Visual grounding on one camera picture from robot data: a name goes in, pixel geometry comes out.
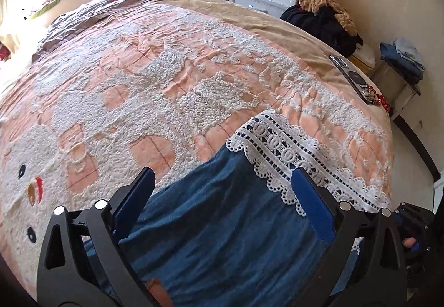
curtain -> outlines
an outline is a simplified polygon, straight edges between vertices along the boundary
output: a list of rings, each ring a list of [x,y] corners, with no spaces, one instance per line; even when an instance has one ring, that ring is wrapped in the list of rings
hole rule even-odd
[[[24,18],[19,0],[0,0],[0,42],[11,54],[19,48],[18,33],[23,28]]]

metal screw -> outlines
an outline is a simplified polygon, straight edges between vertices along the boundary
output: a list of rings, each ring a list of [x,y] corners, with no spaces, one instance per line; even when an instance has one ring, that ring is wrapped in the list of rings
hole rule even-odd
[[[382,213],[382,215],[385,216],[385,217],[390,217],[390,215],[392,215],[392,213],[390,212],[390,210],[387,209],[387,208],[383,208],[383,209],[381,209],[381,213]]]
[[[343,211],[349,211],[350,209],[352,209],[352,206],[348,202],[340,202],[339,208],[342,209]]]
[[[54,209],[54,214],[55,215],[61,215],[63,212],[65,211],[65,207],[64,206],[58,206]]]
[[[104,209],[107,206],[108,202],[106,200],[98,200],[95,204],[94,207],[96,207],[97,209]]]

blue gripper pad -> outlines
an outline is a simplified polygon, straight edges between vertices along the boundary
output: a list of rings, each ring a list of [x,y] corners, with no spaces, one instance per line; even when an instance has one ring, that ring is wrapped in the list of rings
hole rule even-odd
[[[334,216],[313,187],[313,180],[297,168],[291,176],[291,187],[319,239],[331,244],[335,239]]]
[[[130,235],[134,223],[153,193],[156,183],[153,170],[147,168],[141,178],[137,177],[133,183],[130,192],[113,216],[114,232],[112,233],[112,238],[116,243]]]

cartoon face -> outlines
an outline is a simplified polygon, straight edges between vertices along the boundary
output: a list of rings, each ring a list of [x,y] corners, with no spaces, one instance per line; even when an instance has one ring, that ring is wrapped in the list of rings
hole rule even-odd
[[[0,201],[7,242],[21,261],[24,282],[35,286],[36,268],[47,223],[54,208],[67,201],[66,176],[55,133],[36,125],[4,158]]]

clothes pile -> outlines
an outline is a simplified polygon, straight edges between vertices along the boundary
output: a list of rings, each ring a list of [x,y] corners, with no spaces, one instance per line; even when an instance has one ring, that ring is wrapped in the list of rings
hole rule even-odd
[[[298,0],[281,16],[310,35],[325,42],[346,58],[363,45],[350,13],[336,0]]]
[[[381,59],[388,62],[410,84],[423,78],[424,64],[419,51],[407,39],[400,37],[393,44],[382,42],[379,46]]]

